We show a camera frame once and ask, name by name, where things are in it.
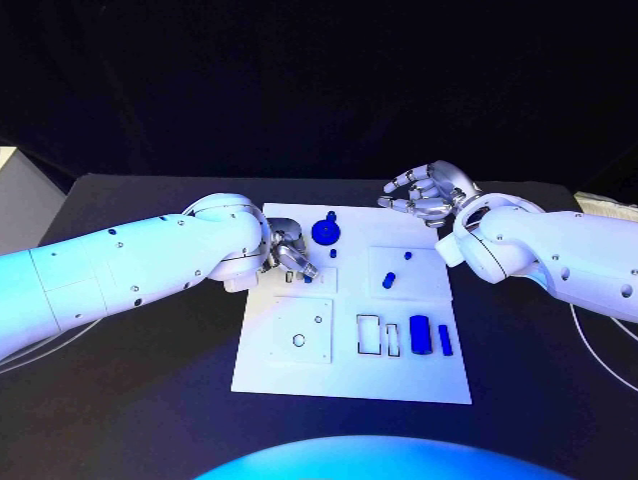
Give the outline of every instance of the shape sorting board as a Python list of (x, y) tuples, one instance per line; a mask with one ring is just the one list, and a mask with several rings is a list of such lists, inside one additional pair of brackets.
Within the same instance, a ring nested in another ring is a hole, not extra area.
[[(329, 210), (340, 238), (321, 246), (310, 230)], [(320, 277), (304, 283), (293, 274), (287, 282), (280, 268), (258, 275), (246, 297), (232, 391), (470, 404), (445, 264), (434, 250), (437, 231), (381, 208), (265, 204), (264, 214), (300, 223)], [(396, 277), (385, 290), (389, 271)], [(379, 317), (381, 355), (357, 353), (357, 315)], [(430, 355), (411, 352), (412, 315), (430, 319)], [(386, 325), (396, 326), (389, 335)], [(448, 328), (451, 356), (441, 352), (437, 325)], [(389, 342), (398, 356), (388, 356)]]

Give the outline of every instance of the blue rectangular block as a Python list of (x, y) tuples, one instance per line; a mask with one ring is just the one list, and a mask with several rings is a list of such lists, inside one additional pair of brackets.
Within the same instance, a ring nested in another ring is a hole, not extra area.
[(417, 355), (431, 353), (430, 319), (424, 315), (409, 317), (409, 349)]
[(445, 325), (438, 326), (438, 338), (441, 339), (441, 352), (444, 353), (445, 357), (453, 355), (451, 350), (451, 340), (448, 338), (448, 328)]

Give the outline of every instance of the blue object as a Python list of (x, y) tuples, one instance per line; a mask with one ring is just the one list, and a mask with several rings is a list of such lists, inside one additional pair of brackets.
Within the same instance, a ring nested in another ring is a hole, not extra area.
[(421, 438), (344, 436), (285, 443), (232, 460), (197, 480), (287, 478), (561, 480), (506, 455)]
[(393, 280), (395, 280), (395, 273), (393, 273), (393, 272), (388, 272), (388, 273), (386, 273), (386, 277), (383, 278), (383, 281), (381, 282), (381, 286), (382, 286), (385, 289), (389, 289), (391, 286), (393, 285)]
[(409, 317), (409, 349), (417, 355), (431, 353), (430, 319), (424, 315)]
[(441, 340), (441, 352), (444, 353), (445, 357), (450, 357), (453, 355), (453, 350), (451, 340), (448, 338), (448, 329), (445, 328), (445, 325), (438, 326), (438, 338)]
[(311, 239), (319, 245), (333, 245), (340, 237), (340, 229), (336, 224), (336, 212), (326, 214), (326, 220), (319, 220), (311, 226)]

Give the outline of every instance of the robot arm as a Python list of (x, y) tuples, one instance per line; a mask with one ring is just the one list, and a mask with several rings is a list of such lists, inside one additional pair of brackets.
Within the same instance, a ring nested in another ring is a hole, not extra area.
[[(526, 277), (559, 300), (638, 323), (638, 223), (545, 213), (517, 197), (483, 194), (447, 162), (411, 172), (404, 177), (417, 181), (409, 200), (381, 197), (378, 203), (424, 218), (428, 226), (441, 226), (445, 210), (455, 215), (453, 232), (435, 245), (448, 267), (466, 262), (490, 283)], [(402, 185), (401, 177), (386, 184), (386, 193)], [(431, 183), (422, 192), (424, 182)], [(438, 218), (432, 201), (441, 205)]]
[(235, 292), (255, 285), (258, 270), (280, 264), (316, 276), (293, 220), (267, 220), (231, 194), (205, 197), (190, 211), (0, 256), (0, 360), (206, 277)]

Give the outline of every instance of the small blue piece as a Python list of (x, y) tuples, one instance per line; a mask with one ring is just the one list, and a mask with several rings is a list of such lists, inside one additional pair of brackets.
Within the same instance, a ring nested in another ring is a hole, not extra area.
[(438, 338), (441, 339), (441, 352), (445, 357), (450, 357), (453, 355), (453, 350), (451, 340), (448, 339), (448, 328), (445, 328), (445, 325), (438, 326)]
[(415, 355), (431, 353), (430, 319), (424, 315), (409, 317), (409, 349)]
[(383, 278), (383, 281), (381, 282), (381, 286), (388, 290), (391, 286), (393, 285), (393, 280), (395, 280), (395, 273), (388, 272), (386, 277)]
[(326, 220), (319, 220), (311, 226), (311, 239), (319, 245), (333, 245), (340, 237), (340, 229), (336, 224), (336, 212), (326, 214)]

